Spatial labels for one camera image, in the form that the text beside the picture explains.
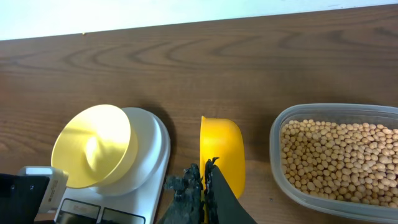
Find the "round weighing plate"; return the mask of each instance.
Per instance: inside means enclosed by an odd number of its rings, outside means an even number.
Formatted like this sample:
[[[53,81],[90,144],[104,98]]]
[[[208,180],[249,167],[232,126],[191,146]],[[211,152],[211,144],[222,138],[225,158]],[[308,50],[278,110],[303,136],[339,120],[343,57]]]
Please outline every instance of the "round weighing plate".
[[[136,160],[123,177],[112,184],[91,188],[105,196],[124,195],[140,187],[159,166],[167,143],[165,134],[162,134],[164,126],[159,125],[159,119],[154,114],[140,108],[122,110],[136,130],[138,152]]]

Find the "brown wooden surface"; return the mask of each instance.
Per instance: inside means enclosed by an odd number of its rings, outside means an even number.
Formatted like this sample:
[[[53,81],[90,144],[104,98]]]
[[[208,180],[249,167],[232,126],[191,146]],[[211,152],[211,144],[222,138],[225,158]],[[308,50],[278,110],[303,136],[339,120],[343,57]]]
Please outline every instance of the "brown wooden surface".
[[[269,130],[301,103],[398,106],[397,85],[396,5],[3,41],[0,172],[49,166],[59,132],[93,105],[158,115],[172,138],[168,174],[198,162],[201,115],[228,118],[246,151],[239,200],[258,223],[354,223],[279,189]],[[162,194],[158,217],[171,199]]]

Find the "plastic container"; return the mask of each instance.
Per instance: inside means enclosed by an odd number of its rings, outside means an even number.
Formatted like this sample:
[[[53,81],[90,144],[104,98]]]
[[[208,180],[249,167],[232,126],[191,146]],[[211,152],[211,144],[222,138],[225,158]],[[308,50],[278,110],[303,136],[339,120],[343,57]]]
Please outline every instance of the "plastic container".
[[[280,158],[281,127],[290,120],[313,119],[336,123],[383,124],[388,128],[398,128],[398,108],[390,106],[354,105],[354,104],[309,104],[287,108],[276,118],[270,133],[270,157],[272,174],[279,187],[297,203],[320,212],[346,218],[366,220],[378,223],[398,223],[398,208],[341,202],[307,195],[285,178]]]

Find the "yellow scoop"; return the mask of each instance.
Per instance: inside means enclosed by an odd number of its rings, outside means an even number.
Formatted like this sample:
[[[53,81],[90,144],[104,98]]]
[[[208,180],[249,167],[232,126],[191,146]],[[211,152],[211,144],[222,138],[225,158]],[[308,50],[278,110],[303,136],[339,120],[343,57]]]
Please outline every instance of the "yellow scoop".
[[[110,184],[131,167],[137,136],[122,109],[98,105],[76,115],[54,145],[51,166],[68,172],[75,189]]]
[[[246,168],[241,131],[228,119],[201,117],[200,128],[200,173],[205,173],[208,159],[219,157],[216,165],[231,187],[236,198],[244,190]]]

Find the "white scale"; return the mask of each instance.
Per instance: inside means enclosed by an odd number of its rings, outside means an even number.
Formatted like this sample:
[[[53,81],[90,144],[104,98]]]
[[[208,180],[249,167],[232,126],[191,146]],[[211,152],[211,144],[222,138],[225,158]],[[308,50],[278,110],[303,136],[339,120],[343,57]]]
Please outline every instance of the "white scale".
[[[67,188],[55,223],[151,224],[170,156],[169,133],[156,115],[140,108],[122,109],[138,139],[136,160],[118,181],[102,187]]]

